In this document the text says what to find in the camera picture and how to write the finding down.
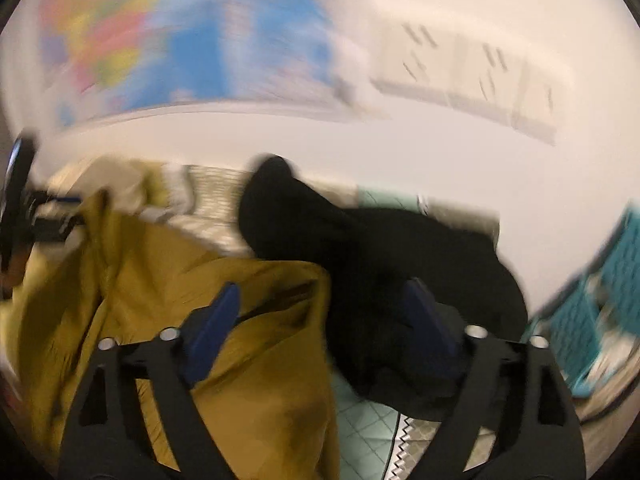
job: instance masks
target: beige fabric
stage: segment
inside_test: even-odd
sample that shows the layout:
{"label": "beige fabric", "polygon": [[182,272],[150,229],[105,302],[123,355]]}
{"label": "beige fabric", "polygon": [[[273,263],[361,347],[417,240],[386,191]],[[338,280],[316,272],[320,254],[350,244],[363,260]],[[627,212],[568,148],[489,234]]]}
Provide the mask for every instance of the beige fabric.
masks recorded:
{"label": "beige fabric", "polygon": [[48,191],[57,195],[78,194],[86,198],[100,189],[110,192],[113,208],[133,214],[146,203],[144,174],[114,156],[87,158],[65,166],[51,177]]}
{"label": "beige fabric", "polygon": [[166,223],[196,238],[207,247],[216,249],[220,254],[238,258],[249,258],[254,254],[236,224],[192,215],[176,215]]}
{"label": "beige fabric", "polygon": [[162,165],[162,179],[168,192],[167,211],[188,214],[195,206],[193,186],[186,166],[167,163]]}

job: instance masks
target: black cloth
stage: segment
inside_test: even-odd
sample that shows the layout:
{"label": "black cloth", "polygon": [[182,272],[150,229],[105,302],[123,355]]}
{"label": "black cloth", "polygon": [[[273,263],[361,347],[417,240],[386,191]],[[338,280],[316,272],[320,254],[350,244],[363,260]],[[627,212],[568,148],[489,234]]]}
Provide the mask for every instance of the black cloth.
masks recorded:
{"label": "black cloth", "polygon": [[361,396],[405,415],[442,420],[459,387],[420,365],[419,335],[398,308],[407,279],[433,293],[456,337],[466,324],[511,340],[524,331],[524,298],[487,236],[405,210],[341,209],[278,156],[246,184],[238,223],[259,258],[304,260],[329,272],[326,339],[335,364]]}

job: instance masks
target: teal basket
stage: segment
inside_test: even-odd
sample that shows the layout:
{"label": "teal basket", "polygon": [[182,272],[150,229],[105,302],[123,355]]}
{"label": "teal basket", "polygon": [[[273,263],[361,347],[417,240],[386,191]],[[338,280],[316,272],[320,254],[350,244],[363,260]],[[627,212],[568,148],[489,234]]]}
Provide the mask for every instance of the teal basket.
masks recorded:
{"label": "teal basket", "polygon": [[597,319],[598,307],[587,291],[586,280],[582,280],[551,316],[534,319],[525,336],[528,339],[542,328],[576,397],[591,394],[585,378],[600,354]]}
{"label": "teal basket", "polygon": [[640,214],[635,209],[625,211],[596,259],[529,323],[523,337],[526,341],[540,333],[549,339],[575,397],[593,392],[594,385],[585,379],[602,348],[600,311],[587,288],[594,274],[600,275],[600,288],[620,329],[640,336]]}
{"label": "teal basket", "polygon": [[626,213],[625,229],[607,257],[601,284],[615,321],[625,332],[640,336],[640,215]]}

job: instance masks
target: yellow jacket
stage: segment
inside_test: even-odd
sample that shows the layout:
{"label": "yellow jacket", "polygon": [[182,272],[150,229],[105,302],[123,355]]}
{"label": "yellow jacket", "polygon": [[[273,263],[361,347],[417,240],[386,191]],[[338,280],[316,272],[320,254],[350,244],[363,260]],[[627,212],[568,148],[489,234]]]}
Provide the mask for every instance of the yellow jacket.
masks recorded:
{"label": "yellow jacket", "polygon": [[[240,479],[337,480],[334,401],[322,334],[328,277],[313,264],[222,258],[180,233],[124,216],[96,195],[83,205],[86,237],[62,263],[34,254],[14,293],[7,349],[31,434],[55,463],[76,387],[101,338],[153,338],[209,304],[226,282],[241,314],[209,377],[192,391],[220,451]],[[161,463],[176,468],[150,385],[139,382]]]}

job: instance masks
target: metal screw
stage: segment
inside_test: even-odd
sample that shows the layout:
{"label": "metal screw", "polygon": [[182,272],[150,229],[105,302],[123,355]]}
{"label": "metal screw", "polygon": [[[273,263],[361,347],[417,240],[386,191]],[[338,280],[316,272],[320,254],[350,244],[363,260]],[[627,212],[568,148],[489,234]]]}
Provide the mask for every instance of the metal screw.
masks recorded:
{"label": "metal screw", "polygon": [[113,337],[105,337],[98,343],[98,348],[100,350],[110,350],[117,344],[118,342]]}
{"label": "metal screw", "polygon": [[485,327],[478,325],[467,325],[465,333],[474,339],[484,339],[489,335]]}
{"label": "metal screw", "polygon": [[160,339],[162,339],[162,341],[173,341],[174,339],[177,339],[179,335],[180,331],[177,328],[170,326],[169,328],[162,330],[160,333]]}
{"label": "metal screw", "polygon": [[549,348],[549,341],[543,338],[541,335],[532,336],[529,342],[536,348]]}

